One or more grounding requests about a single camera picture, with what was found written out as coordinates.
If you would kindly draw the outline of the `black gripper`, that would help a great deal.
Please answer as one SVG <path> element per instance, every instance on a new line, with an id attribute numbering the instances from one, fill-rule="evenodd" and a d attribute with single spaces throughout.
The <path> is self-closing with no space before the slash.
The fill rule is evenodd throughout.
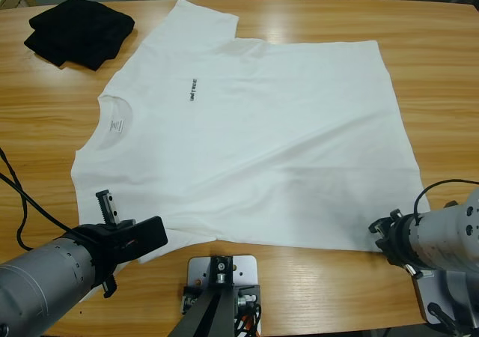
<path id="1" fill-rule="evenodd" d="M 421 261 L 409 240 L 413 214 L 403 215 L 399 209 L 390 212 L 368 226 L 372 234 L 378 234 L 376 246 L 383 252 L 389 264 L 403 268 L 413 279 L 421 278 Z"/>
<path id="2" fill-rule="evenodd" d="M 124 231 L 133 226 L 133 220 L 120 221 L 112 194 L 106 189 L 95 194 L 103 223 L 83 224 L 74 231 L 79 234 L 79 241 L 91 254 L 91 265 L 95 277 L 92 288 L 102 285 L 104 297 L 111 297 L 117 290 L 114 271 L 119 262 L 119 255 L 126 243 Z"/>

